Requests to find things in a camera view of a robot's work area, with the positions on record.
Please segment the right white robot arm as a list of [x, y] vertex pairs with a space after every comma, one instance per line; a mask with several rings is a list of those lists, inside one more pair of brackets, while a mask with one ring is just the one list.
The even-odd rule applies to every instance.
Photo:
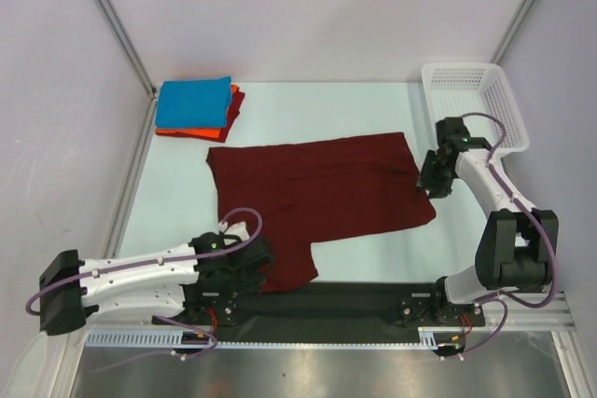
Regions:
[[432, 317], [452, 324], [464, 305], [509, 298], [528, 309], [551, 304], [559, 290], [556, 247], [559, 219], [522, 195], [497, 157], [498, 144], [473, 136], [463, 117], [436, 124], [437, 149], [427, 152], [417, 188], [429, 199], [444, 199], [463, 181], [486, 216], [474, 263], [437, 281], [442, 294], [430, 301]]

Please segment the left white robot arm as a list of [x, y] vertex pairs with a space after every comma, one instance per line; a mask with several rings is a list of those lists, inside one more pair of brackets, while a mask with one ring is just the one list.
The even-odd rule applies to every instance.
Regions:
[[238, 300], [259, 292], [273, 264], [268, 240], [244, 227], [122, 259], [83, 260], [64, 251], [41, 274], [26, 309], [39, 306], [39, 329], [49, 336], [136, 320], [217, 327], [235, 322]]

